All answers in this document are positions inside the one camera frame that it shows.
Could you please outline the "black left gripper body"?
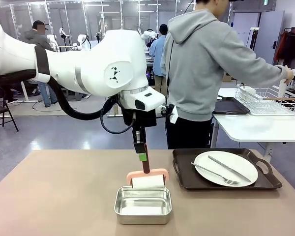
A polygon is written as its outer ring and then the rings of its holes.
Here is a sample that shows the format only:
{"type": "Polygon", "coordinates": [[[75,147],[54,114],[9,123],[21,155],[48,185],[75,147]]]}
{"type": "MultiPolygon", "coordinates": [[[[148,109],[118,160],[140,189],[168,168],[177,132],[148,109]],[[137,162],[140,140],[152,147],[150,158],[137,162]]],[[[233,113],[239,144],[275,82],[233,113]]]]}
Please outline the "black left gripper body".
{"type": "Polygon", "coordinates": [[[154,127],[157,125],[155,109],[146,112],[122,108],[123,120],[126,125],[131,125],[133,114],[135,114],[136,118],[133,127],[154,127]]]}

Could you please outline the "person's right hand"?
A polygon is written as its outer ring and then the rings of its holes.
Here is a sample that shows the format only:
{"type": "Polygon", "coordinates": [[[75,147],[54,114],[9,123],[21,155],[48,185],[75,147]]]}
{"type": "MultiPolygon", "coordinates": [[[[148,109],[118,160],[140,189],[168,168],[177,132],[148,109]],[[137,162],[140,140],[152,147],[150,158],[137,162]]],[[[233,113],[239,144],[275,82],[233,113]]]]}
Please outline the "person's right hand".
{"type": "Polygon", "coordinates": [[[287,66],[285,66],[285,70],[287,72],[287,75],[286,75],[286,78],[284,80],[284,83],[289,84],[293,80],[294,74],[293,74],[293,71],[290,68],[288,68],[287,66]]]}

